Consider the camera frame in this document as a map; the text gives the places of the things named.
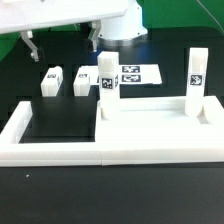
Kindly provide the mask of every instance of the black table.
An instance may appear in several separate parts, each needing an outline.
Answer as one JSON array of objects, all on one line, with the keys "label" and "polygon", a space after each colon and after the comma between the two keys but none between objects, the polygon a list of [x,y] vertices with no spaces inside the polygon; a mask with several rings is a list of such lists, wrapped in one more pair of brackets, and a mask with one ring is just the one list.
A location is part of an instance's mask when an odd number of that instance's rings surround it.
[{"label": "black table", "polygon": [[[79,66],[96,65],[103,50],[89,53],[86,38],[81,32],[36,33],[34,42],[45,54],[39,63],[18,41],[0,63],[2,128],[19,101],[31,100],[35,117],[22,142],[94,141],[97,88],[91,88],[89,97],[74,99],[72,87]],[[153,29],[138,45],[107,49],[119,51],[120,64],[160,67],[162,85],[122,86],[121,97],[185,95],[190,47],[209,48],[205,95],[217,95],[223,103],[224,38],[210,28]],[[42,99],[40,83],[56,65],[64,71],[59,96]],[[74,129],[66,123],[70,106]],[[59,121],[44,125],[55,108],[52,116]],[[0,168],[0,223],[223,223],[223,165]]]}]

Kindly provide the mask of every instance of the white tray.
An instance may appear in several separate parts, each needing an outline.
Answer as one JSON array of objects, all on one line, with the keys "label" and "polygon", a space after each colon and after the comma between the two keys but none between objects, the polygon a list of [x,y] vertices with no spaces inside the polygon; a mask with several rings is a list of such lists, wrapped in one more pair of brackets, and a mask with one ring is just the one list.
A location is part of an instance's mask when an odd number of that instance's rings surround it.
[{"label": "white tray", "polygon": [[203,114],[184,114],[185,97],[121,99],[117,120],[97,107],[96,142],[17,144],[32,116],[21,102],[0,135],[0,166],[224,162],[224,110],[205,97]]}]

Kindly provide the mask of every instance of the cable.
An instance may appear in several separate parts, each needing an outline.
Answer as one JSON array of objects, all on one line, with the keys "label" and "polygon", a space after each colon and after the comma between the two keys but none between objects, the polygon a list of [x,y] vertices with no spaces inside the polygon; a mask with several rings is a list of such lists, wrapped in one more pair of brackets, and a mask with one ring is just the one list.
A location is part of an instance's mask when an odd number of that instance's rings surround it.
[{"label": "cable", "polygon": [[208,15],[216,22],[216,24],[220,27],[222,30],[222,34],[224,35],[224,29],[222,25],[219,23],[219,21],[208,11],[208,9],[201,3],[200,0],[196,0],[196,2],[205,10],[205,12],[208,13]]}]

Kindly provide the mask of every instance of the foam block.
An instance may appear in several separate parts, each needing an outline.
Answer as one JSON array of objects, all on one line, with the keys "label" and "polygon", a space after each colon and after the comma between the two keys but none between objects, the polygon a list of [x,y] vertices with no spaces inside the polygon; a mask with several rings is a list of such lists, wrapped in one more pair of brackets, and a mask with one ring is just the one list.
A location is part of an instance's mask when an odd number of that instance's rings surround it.
[{"label": "foam block", "polygon": [[197,117],[202,113],[208,48],[190,48],[185,114]]},{"label": "foam block", "polygon": [[56,96],[63,81],[62,68],[56,66],[49,68],[41,83],[41,91],[43,97]]},{"label": "foam block", "polygon": [[102,116],[113,119],[119,111],[119,54],[102,52],[98,56],[100,102]]},{"label": "foam block", "polygon": [[90,74],[89,66],[81,67],[78,70],[75,81],[73,83],[73,89],[75,96],[88,96],[90,90]]},{"label": "foam block", "polygon": [[206,96],[203,112],[209,124],[224,125],[224,109],[216,96]]},{"label": "foam block", "polygon": [[32,114],[30,102],[21,101],[0,135],[0,144],[19,143]]}]

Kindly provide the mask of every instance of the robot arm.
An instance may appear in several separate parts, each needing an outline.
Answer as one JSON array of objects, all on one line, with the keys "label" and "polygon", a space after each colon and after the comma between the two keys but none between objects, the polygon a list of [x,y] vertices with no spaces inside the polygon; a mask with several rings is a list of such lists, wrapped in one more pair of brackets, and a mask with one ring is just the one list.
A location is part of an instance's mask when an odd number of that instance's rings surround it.
[{"label": "robot arm", "polygon": [[21,32],[35,61],[31,30],[82,22],[93,22],[89,40],[94,51],[98,43],[127,46],[147,34],[136,0],[0,0],[0,34]]},{"label": "robot arm", "polygon": [[128,0],[0,0],[0,34],[122,16]]}]

